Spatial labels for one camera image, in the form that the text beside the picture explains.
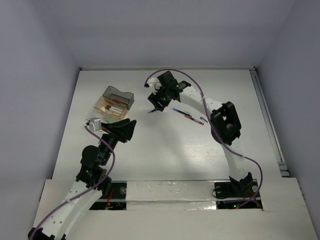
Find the green highlighter marker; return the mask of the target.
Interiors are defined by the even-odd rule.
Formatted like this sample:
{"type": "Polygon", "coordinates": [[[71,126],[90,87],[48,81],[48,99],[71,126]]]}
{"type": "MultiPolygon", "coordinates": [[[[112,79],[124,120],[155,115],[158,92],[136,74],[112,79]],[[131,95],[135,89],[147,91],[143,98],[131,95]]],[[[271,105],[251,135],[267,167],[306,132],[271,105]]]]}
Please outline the green highlighter marker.
{"type": "Polygon", "coordinates": [[[108,124],[111,124],[111,123],[114,123],[115,121],[113,120],[113,119],[111,119],[111,118],[103,118],[103,121],[105,122],[105,123],[108,123],[108,124]]]}

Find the teal capped white pen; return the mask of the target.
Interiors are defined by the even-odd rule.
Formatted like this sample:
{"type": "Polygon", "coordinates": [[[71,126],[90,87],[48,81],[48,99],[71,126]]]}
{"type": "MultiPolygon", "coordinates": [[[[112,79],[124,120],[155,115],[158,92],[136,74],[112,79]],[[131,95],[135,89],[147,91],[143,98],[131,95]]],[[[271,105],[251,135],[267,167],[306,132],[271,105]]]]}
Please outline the teal capped white pen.
{"type": "Polygon", "coordinates": [[[115,108],[115,107],[109,107],[109,106],[106,106],[105,109],[109,110],[109,111],[114,111],[114,112],[119,112],[119,113],[122,113],[123,110],[122,109],[119,109],[119,108],[115,108]]]}

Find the long red pen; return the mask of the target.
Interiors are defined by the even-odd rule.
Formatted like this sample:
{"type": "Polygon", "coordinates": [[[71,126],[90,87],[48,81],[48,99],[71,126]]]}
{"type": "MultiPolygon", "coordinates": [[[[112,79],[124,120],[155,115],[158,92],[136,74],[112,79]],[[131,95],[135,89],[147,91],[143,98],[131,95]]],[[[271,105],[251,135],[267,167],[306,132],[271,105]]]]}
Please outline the long red pen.
{"type": "Polygon", "coordinates": [[[204,123],[203,123],[202,121],[199,121],[199,120],[197,120],[197,119],[195,119],[195,118],[193,118],[193,117],[191,117],[191,116],[189,116],[189,115],[185,115],[185,117],[186,117],[187,119],[189,119],[189,120],[197,123],[197,124],[200,124],[200,125],[202,125],[202,126],[204,125],[204,123]]]}

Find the red gel pen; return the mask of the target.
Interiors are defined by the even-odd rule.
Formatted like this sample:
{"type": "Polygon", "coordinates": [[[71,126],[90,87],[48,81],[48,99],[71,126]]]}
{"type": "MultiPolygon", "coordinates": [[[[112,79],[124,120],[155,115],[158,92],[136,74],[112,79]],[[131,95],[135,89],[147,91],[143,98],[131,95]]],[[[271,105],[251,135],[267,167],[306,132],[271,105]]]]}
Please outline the red gel pen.
{"type": "Polygon", "coordinates": [[[125,101],[121,101],[119,99],[111,99],[111,101],[113,101],[114,103],[118,103],[118,104],[124,104],[124,105],[127,105],[128,103],[125,102],[125,101]]]}

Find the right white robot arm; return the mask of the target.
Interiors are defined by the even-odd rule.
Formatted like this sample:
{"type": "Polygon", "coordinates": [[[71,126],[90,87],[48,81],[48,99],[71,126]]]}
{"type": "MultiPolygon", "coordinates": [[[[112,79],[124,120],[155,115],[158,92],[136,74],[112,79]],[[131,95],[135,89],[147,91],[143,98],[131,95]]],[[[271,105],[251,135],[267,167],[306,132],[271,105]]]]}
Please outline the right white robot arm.
{"type": "Polygon", "coordinates": [[[178,82],[169,70],[156,78],[150,75],[144,87],[150,88],[148,100],[158,111],[162,112],[171,101],[178,101],[207,117],[211,135],[221,145],[227,160],[230,190],[235,196],[245,196],[253,177],[242,154],[239,140],[242,126],[234,104],[206,97],[200,86],[194,88],[185,80],[178,82]]]}

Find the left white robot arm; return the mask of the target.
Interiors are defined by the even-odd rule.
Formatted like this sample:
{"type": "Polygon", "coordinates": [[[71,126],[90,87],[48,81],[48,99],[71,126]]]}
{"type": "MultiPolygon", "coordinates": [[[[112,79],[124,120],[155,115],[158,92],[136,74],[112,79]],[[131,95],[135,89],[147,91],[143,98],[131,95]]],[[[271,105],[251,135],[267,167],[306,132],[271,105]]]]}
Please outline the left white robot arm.
{"type": "Polygon", "coordinates": [[[91,206],[111,194],[109,175],[116,162],[115,147],[132,139],[136,124],[136,120],[129,118],[102,123],[97,117],[85,124],[85,130],[98,139],[98,145],[88,145],[82,150],[80,170],[63,201],[29,231],[28,239],[70,239],[91,206]]]}

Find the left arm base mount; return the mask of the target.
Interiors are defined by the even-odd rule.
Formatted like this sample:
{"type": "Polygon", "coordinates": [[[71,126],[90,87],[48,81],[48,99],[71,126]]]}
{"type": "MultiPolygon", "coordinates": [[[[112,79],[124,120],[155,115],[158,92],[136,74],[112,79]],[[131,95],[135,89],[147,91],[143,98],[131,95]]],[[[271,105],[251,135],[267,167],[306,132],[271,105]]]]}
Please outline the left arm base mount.
{"type": "Polygon", "coordinates": [[[91,207],[92,211],[124,211],[127,209],[127,182],[113,181],[107,195],[99,198],[91,207]]]}

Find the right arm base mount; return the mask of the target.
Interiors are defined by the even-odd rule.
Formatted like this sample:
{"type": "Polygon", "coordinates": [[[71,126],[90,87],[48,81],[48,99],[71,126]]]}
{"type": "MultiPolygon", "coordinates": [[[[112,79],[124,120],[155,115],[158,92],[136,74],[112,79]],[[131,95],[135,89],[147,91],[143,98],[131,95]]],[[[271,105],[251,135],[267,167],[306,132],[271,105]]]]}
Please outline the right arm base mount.
{"type": "Polygon", "coordinates": [[[211,195],[216,199],[218,210],[237,209],[263,209],[260,193],[257,192],[258,182],[253,179],[252,174],[236,181],[218,181],[214,183],[211,195]]]}

